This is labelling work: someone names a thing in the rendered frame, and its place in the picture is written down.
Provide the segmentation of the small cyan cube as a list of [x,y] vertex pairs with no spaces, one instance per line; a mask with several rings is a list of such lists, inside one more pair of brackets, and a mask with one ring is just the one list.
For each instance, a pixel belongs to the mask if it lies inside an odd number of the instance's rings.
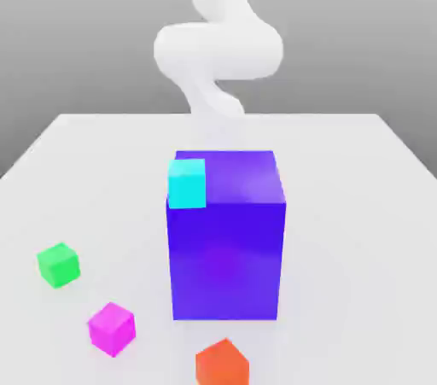
[[206,164],[204,159],[175,159],[168,168],[170,209],[206,206]]

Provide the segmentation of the small green cube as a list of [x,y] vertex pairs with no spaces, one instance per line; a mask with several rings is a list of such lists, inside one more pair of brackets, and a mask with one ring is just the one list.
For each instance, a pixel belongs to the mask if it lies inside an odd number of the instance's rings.
[[38,253],[37,259],[41,276],[54,289],[76,280],[81,274],[77,253],[64,242]]

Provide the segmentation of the small magenta cube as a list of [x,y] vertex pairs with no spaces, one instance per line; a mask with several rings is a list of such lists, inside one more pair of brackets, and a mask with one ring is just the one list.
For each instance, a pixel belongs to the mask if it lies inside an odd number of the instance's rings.
[[109,302],[88,321],[91,343],[115,358],[136,337],[132,312]]

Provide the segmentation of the small orange cube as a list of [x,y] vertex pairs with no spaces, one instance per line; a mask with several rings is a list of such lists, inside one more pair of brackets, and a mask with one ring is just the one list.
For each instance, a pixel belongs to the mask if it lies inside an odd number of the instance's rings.
[[196,354],[195,378],[198,385],[249,385],[249,361],[224,338]]

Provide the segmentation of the large purple box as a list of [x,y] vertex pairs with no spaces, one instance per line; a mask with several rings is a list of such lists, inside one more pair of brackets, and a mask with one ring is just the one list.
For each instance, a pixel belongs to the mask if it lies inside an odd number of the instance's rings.
[[206,205],[166,210],[174,319],[276,319],[287,203],[274,153],[175,158],[205,161]]

